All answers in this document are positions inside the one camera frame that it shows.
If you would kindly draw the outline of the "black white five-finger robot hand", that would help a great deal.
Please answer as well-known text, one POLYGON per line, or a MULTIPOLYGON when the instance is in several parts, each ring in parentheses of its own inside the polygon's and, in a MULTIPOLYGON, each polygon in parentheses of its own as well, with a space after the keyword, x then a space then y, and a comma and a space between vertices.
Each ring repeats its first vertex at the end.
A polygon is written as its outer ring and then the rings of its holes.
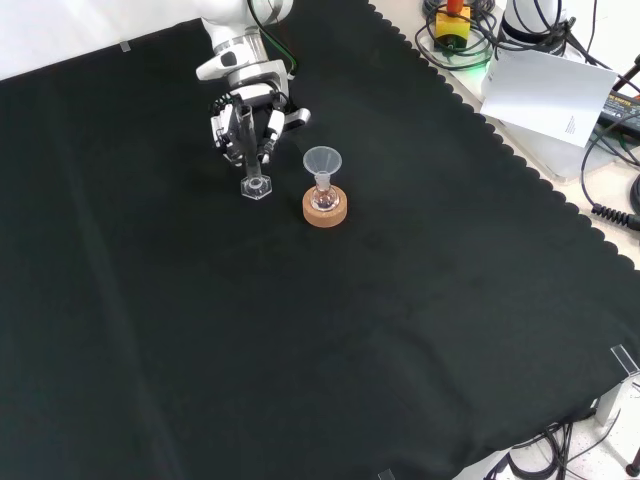
POLYGON ((268 164, 284 132, 306 125, 311 112, 298 108, 272 80, 232 87, 211 105, 215 147, 233 165, 247 161, 254 144, 257 161, 268 164))

